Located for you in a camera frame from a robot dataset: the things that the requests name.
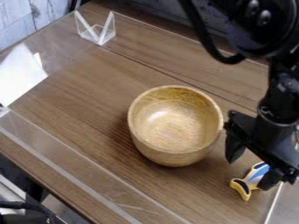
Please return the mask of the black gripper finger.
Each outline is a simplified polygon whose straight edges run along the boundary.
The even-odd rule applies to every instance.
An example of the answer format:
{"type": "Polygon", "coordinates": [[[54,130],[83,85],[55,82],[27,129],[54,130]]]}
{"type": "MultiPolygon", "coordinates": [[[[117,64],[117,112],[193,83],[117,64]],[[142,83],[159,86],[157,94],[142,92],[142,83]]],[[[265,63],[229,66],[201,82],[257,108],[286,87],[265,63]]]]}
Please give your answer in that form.
{"type": "Polygon", "coordinates": [[[229,133],[226,138],[226,159],[232,164],[241,158],[245,150],[246,145],[244,139],[229,133]]]}
{"type": "Polygon", "coordinates": [[[270,190],[284,179],[285,173],[281,169],[270,169],[261,181],[258,182],[258,188],[264,191],[270,190]]]}

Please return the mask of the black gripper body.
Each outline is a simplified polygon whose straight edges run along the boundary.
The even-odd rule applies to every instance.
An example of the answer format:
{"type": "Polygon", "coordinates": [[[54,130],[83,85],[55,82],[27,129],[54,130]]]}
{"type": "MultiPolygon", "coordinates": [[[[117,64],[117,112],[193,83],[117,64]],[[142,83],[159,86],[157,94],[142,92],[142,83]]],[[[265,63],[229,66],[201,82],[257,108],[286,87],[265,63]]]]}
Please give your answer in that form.
{"type": "Polygon", "coordinates": [[[270,165],[270,169],[284,171],[281,182],[292,185],[299,177],[299,151],[293,143],[298,122],[299,112],[285,111],[280,115],[269,115],[260,110],[257,116],[252,116],[232,110],[225,123],[228,134],[244,139],[246,150],[270,165]]]}

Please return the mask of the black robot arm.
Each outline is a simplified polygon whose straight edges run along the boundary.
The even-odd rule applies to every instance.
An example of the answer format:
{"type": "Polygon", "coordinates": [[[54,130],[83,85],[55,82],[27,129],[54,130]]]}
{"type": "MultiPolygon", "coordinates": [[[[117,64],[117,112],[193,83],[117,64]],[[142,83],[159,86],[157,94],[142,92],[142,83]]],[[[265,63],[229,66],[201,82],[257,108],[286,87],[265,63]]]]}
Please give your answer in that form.
{"type": "Polygon", "coordinates": [[[270,165],[258,187],[269,190],[299,177],[299,151],[293,144],[299,124],[299,0],[221,0],[232,40],[246,57],[270,61],[266,95],[257,115],[229,112],[226,158],[245,150],[270,165]]]}

